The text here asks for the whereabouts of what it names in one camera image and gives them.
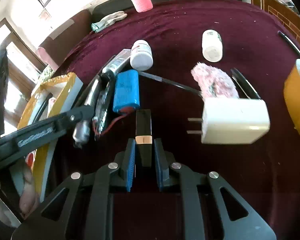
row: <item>purple velvet cloth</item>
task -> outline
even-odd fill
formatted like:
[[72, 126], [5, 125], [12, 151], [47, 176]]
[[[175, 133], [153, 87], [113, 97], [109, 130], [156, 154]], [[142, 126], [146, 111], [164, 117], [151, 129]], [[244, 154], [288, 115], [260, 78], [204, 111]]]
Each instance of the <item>purple velvet cloth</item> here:
[[[188, 135], [187, 130], [200, 129], [187, 118], [201, 117], [203, 102], [174, 86], [140, 77], [141, 108], [151, 109], [153, 138], [162, 138], [164, 149], [178, 162], [199, 173], [217, 171], [266, 220], [278, 239], [286, 236], [300, 212], [300, 136], [283, 98], [284, 81], [297, 56], [277, 31], [297, 41], [274, 17], [234, 0], [172, 0], [145, 13], [131, 9], [127, 14], [100, 33], [90, 33], [56, 75], [75, 72], [87, 85], [112, 55], [140, 39], [152, 49], [154, 65], [149, 73], [190, 87], [199, 89], [190, 73], [197, 62], [228, 74], [230, 68], [237, 68], [266, 102], [271, 121], [268, 134], [251, 145], [203, 145], [200, 136]], [[203, 58], [202, 33], [207, 29], [221, 35], [220, 62]], [[135, 114], [131, 114], [84, 150], [72, 147], [71, 134], [60, 138], [55, 156], [66, 164], [66, 175], [77, 170], [87, 174], [113, 161], [134, 136]], [[133, 191], [151, 192], [148, 195], [115, 198], [114, 239], [179, 239], [176, 197], [156, 194], [155, 179], [146, 183], [137, 181]]]

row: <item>blue battery pack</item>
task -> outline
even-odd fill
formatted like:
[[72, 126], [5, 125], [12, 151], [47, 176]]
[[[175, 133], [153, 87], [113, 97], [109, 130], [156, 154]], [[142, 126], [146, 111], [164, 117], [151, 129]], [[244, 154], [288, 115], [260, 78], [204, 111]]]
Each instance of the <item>blue battery pack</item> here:
[[115, 84], [113, 111], [123, 114], [139, 108], [138, 71], [131, 69], [119, 73]]

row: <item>silver screw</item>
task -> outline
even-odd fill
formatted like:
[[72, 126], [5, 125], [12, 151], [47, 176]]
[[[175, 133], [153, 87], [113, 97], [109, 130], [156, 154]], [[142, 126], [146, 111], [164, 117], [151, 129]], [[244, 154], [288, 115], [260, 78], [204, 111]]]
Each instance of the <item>silver screw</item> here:
[[109, 169], [113, 170], [118, 167], [118, 164], [117, 163], [109, 163], [108, 167], [109, 167]]
[[171, 164], [171, 167], [175, 170], [180, 169], [181, 168], [181, 164], [180, 163], [173, 163]]
[[78, 172], [74, 172], [71, 174], [71, 179], [79, 179], [81, 177], [81, 174]]
[[209, 177], [212, 179], [217, 179], [219, 177], [219, 174], [216, 171], [212, 171], [212, 172], [209, 172]]

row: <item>gold band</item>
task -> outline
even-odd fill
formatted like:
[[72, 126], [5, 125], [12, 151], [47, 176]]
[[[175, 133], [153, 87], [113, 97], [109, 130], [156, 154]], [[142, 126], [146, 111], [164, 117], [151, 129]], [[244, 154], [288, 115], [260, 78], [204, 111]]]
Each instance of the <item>gold band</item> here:
[[137, 144], [152, 144], [152, 136], [151, 135], [141, 135], [136, 136]]

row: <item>brick pattern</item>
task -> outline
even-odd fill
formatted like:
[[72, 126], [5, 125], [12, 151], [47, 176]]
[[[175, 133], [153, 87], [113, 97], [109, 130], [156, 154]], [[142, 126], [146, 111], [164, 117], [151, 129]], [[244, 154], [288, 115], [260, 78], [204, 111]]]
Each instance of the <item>brick pattern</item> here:
[[296, 40], [300, 43], [300, 30], [285, 16], [276, 11], [274, 8], [268, 5], [268, 13], [275, 16], [278, 21], [284, 25], [284, 27], [289, 30]]

